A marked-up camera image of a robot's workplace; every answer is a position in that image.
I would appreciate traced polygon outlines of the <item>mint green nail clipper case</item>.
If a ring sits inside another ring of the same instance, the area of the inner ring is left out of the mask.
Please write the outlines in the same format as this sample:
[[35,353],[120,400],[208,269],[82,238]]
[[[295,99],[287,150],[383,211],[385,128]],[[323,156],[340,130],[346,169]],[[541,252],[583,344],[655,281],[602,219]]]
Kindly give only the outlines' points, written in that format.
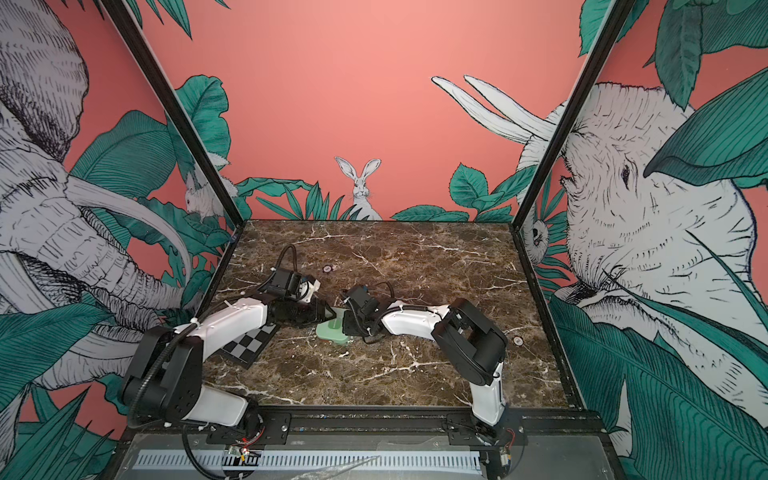
[[335,317],[318,324],[315,328],[315,333],[321,340],[331,341],[342,346],[347,345],[350,341],[350,337],[343,331],[346,310],[334,307],[333,311]]

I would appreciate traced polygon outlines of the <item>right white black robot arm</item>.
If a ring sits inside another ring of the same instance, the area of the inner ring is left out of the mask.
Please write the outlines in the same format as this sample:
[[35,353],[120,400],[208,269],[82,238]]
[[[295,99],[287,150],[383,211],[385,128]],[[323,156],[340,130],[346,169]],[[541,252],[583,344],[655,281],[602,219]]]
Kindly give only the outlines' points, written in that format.
[[473,303],[458,298],[439,306],[376,299],[364,285],[342,295],[343,333],[375,343],[387,335],[434,341],[462,378],[470,383],[472,414],[491,427],[502,419],[506,404],[502,369],[508,339]]

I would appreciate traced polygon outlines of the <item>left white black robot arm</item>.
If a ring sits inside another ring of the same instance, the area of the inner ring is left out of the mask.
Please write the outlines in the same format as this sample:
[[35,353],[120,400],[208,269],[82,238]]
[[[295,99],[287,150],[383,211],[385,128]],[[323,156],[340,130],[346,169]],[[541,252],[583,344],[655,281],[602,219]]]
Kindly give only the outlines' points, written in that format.
[[153,327],[134,353],[120,390],[132,429],[156,424],[212,424],[253,430],[251,409],[241,396],[203,384],[205,361],[245,334],[267,325],[319,323],[325,307],[316,298],[320,281],[296,271],[275,268],[249,296],[203,319],[178,327]]

